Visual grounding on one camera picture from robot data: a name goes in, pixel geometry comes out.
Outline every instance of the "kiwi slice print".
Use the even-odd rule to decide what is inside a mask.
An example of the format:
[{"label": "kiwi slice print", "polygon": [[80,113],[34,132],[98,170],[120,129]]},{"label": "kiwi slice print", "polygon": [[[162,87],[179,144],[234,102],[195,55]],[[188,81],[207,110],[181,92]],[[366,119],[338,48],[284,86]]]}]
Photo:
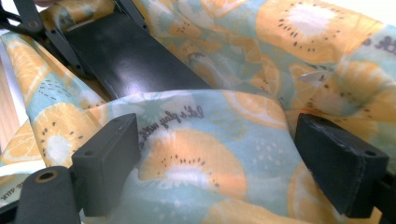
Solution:
[{"label": "kiwi slice print", "polygon": [[266,1],[256,19],[260,40],[309,63],[339,62],[382,27],[379,21],[320,1]]},{"label": "kiwi slice print", "polygon": [[33,122],[35,140],[47,166],[69,167],[71,155],[98,130],[92,118],[75,105],[59,103],[43,112]]},{"label": "kiwi slice print", "polygon": [[365,142],[371,142],[380,132],[378,122],[371,119],[357,119],[322,115],[323,118],[335,123]]},{"label": "kiwi slice print", "polygon": [[202,31],[187,19],[176,18],[168,29],[170,35],[199,37]]},{"label": "kiwi slice print", "polygon": [[243,92],[225,91],[224,96],[243,118],[260,125],[288,129],[283,109],[277,101]]},{"label": "kiwi slice print", "polygon": [[247,0],[201,0],[207,13],[215,18],[223,17]]},{"label": "kiwi slice print", "polygon": [[305,64],[291,63],[289,65],[289,71],[294,85],[294,94],[291,99],[291,106],[294,109],[304,108],[309,99],[314,95],[317,87],[312,85],[310,82],[301,81],[300,77],[314,72],[315,69]]},{"label": "kiwi slice print", "polygon": [[192,41],[186,40],[179,46],[177,57],[186,60],[195,53],[200,53],[199,48]]},{"label": "kiwi slice print", "polygon": [[309,99],[307,106],[319,113],[342,117],[363,110],[363,119],[373,119],[371,112],[377,108],[368,104],[392,82],[392,78],[375,63],[339,63],[334,74]]},{"label": "kiwi slice print", "polygon": [[242,201],[227,199],[210,207],[202,224],[226,223],[288,223],[303,224],[299,220],[281,217],[267,209]]},{"label": "kiwi slice print", "polygon": [[265,54],[261,56],[262,70],[250,80],[250,84],[274,96],[282,90],[282,75],[274,60]]},{"label": "kiwi slice print", "polygon": [[358,112],[358,117],[396,121],[396,83],[389,83]]},{"label": "kiwi slice print", "polygon": [[38,87],[38,93],[42,99],[47,98],[50,101],[58,101],[60,99],[71,98],[72,95],[68,92],[62,82],[58,82],[53,78],[44,78]]},{"label": "kiwi slice print", "polygon": [[151,141],[149,154],[139,168],[139,179],[184,181],[245,199],[244,169],[235,155],[213,136],[196,130],[177,130]]}]

